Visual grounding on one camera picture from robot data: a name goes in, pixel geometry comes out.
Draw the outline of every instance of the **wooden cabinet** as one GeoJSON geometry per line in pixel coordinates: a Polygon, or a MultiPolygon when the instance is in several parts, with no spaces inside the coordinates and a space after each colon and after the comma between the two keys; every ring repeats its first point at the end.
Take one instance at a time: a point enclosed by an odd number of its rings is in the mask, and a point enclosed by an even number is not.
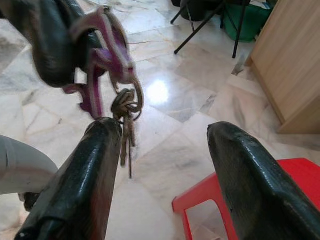
{"type": "Polygon", "coordinates": [[[280,133],[320,133],[320,0],[279,0],[247,62],[280,133]]]}

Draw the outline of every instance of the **red plastic stool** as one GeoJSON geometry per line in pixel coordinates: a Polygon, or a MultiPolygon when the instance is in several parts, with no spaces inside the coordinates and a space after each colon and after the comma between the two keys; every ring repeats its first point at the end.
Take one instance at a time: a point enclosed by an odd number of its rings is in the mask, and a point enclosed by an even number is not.
{"type": "MultiPolygon", "coordinates": [[[[277,161],[289,174],[304,194],[320,211],[320,167],[305,158],[293,158],[277,161]]],[[[192,233],[187,216],[187,209],[213,200],[217,204],[229,240],[238,240],[228,207],[223,199],[218,177],[211,174],[172,201],[173,212],[182,215],[184,233],[187,240],[192,240],[192,233]]]]}

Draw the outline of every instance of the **floor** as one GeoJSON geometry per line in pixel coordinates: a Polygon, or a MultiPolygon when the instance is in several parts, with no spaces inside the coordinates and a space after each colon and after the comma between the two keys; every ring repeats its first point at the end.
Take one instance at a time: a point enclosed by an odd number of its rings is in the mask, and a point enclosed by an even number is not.
{"type": "MultiPolygon", "coordinates": [[[[134,177],[117,172],[108,240],[183,240],[173,198],[215,171],[206,139],[207,126],[228,121],[256,137],[275,159],[304,157],[320,165],[318,135],[278,135],[280,122],[248,68],[232,71],[254,43],[234,42],[214,18],[178,54],[173,51],[191,33],[170,0],[108,0],[122,22],[143,85],[145,107],[136,123],[134,177]]],[[[94,4],[81,1],[86,11],[94,4]]],[[[84,75],[77,72],[80,81],[84,75]]],[[[115,95],[102,79],[107,112],[115,95]]],[[[41,82],[31,48],[6,21],[0,20],[0,134],[27,143],[58,167],[76,147],[90,116],[79,110],[80,97],[64,95],[41,82]]],[[[0,239],[11,240],[27,214],[16,194],[0,197],[0,239]]],[[[188,211],[195,240],[227,240],[213,202],[188,211]]]]}

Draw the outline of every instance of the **green container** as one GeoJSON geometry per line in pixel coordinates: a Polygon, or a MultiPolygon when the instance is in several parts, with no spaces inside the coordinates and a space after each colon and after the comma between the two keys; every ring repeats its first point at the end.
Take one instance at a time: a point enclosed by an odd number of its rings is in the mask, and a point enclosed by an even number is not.
{"type": "MultiPolygon", "coordinates": [[[[239,21],[241,17],[242,6],[227,4],[226,9],[228,10],[232,20],[234,21],[235,26],[239,27],[239,21]]],[[[269,15],[271,14],[272,9],[263,9],[258,6],[249,5],[245,9],[240,42],[250,43],[255,39],[255,36],[259,33],[261,28],[265,25],[268,20],[269,15]]],[[[232,40],[236,40],[237,31],[232,26],[230,19],[227,14],[224,15],[224,29],[228,36],[232,40]]]]}

